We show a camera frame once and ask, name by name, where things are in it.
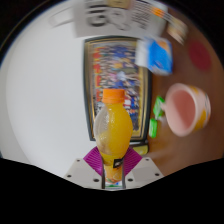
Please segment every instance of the orange juice bottle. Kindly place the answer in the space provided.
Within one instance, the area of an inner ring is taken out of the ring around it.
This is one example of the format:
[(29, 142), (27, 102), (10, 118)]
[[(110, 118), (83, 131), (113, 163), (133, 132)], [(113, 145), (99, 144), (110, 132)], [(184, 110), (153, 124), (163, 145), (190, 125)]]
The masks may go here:
[(125, 156), (133, 126), (124, 109), (123, 89), (104, 89), (101, 109), (94, 123), (94, 136), (103, 158), (106, 181), (116, 183), (122, 180), (122, 160)]

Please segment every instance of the black border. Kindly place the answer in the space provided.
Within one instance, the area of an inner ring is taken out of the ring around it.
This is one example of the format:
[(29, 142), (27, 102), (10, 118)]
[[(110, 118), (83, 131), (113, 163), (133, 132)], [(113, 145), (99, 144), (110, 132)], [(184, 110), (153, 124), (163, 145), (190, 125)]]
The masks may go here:
[[(94, 38), (89, 38), (89, 39), (85, 39), (84, 41), (84, 46), (83, 46), (83, 90), (84, 90), (84, 102), (85, 102), (85, 111), (86, 111), (86, 120), (87, 120), (87, 127), (88, 127), (88, 133), (89, 133), (89, 139), (90, 141), (95, 141), (95, 139), (92, 137), (92, 131), (91, 131), (91, 125), (90, 125), (90, 112), (89, 111), (89, 105), (91, 104), (90, 99), (87, 95), (88, 92), (88, 87), (89, 87), (89, 83), (87, 83), (86, 80), (86, 67), (85, 67), (85, 63), (86, 63), (86, 55), (85, 55), (85, 46), (88, 42), (90, 41), (95, 41), (95, 40), (101, 40), (101, 39), (108, 39), (108, 38), (132, 38), (135, 40), (138, 40), (139, 38), (134, 38), (134, 37), (128, 37), (128, 36), (99, 36), (99, 37), (94, 37)], [(152, 72), (148, 70), (148, 91), (147, 91), (147, 95), (148, 95), (148, 100), (147, 100), (147, 105), (146, 105), (146, 119), (145, 119), (145, 130), (143, 130), (143, 137), (140, 140), (131, 140), (130, 142), (145, 142), (147, 140), (147, 134), (148, 134), (148, 130), (149, 130), (149, 120), (150, 120), (150, 113), (151, 113), (151, 103), (152, 103)]]

